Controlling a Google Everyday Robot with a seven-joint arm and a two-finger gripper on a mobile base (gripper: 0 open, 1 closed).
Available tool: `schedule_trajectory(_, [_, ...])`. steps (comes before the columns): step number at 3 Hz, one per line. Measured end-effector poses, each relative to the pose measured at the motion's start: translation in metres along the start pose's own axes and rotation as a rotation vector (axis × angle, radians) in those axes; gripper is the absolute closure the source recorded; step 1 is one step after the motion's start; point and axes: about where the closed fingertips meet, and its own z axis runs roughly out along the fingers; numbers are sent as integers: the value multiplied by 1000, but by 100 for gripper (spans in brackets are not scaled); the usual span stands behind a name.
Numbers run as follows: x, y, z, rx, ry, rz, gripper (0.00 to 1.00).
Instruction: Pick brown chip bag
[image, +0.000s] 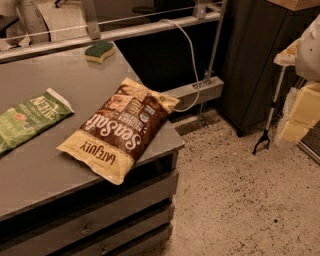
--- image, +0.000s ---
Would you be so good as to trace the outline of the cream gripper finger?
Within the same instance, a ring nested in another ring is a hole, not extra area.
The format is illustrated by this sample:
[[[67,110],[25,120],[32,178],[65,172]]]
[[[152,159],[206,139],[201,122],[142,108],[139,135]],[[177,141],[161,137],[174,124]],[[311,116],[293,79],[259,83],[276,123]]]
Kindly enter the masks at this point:
[[[320,120],[319,82],[307,82],[298,91],[289,120],[305,126],[314,126]]]
[[[279,123],[280,139],[290,143],[298,143],[308,132],[309,127],[302,123],[282,120]]]

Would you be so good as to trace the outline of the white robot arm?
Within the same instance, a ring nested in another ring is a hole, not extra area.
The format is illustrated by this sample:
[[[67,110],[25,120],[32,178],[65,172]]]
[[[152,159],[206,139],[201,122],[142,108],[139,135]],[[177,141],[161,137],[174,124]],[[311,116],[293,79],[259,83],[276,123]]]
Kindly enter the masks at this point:
[[[296,91],[295,101],[285,121],[278,128],[278,141],[298,143],[320,121],[320,14],[301,37],[278,53],[273,62],[294,66],[296,74],[306,84]]]

